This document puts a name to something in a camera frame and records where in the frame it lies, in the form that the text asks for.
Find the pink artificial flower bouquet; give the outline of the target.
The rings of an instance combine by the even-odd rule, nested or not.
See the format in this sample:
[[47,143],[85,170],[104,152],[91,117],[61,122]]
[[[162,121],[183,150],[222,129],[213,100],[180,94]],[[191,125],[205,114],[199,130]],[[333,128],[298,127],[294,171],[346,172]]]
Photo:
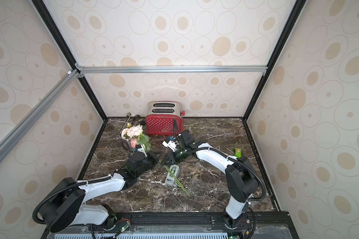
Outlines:
[[153,152],[150,144],[150,138],[143,133],[143,126],[132,125],[129,123],[120,134],[122,139],[122,146],[128,152],[128,158],[131,157],[136,151],[138,144],[143,145],[146,153]]

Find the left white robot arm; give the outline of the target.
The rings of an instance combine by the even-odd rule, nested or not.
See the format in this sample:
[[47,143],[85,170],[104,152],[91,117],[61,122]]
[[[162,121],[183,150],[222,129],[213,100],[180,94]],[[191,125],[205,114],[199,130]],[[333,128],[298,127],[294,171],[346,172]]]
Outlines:
[[47,225],[52,233],[72,225],[101,225],[110,220],[110,212],[104,206],[86,205],[86,202],[132,187],[158,161],[153,152],[135,152],[125,165],[108,176],[79,181],[65,178],[35,207],[32,219],[37,224]]

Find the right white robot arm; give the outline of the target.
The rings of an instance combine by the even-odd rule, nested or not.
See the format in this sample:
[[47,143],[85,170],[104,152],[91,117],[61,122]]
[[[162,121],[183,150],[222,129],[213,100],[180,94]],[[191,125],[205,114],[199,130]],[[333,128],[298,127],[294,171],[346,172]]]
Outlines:
[[251,202],[262,201],[266,198],[266,186],[247,157],[228,155],[202,140],[194,140],[188,130],[165,139],[163,146],[172,152],[165,156],[161,162],[162,166],[175,165],[193,156],[224,173],[230,193],[230,199],[225,208],[228,218],[239,219],[247,211]]

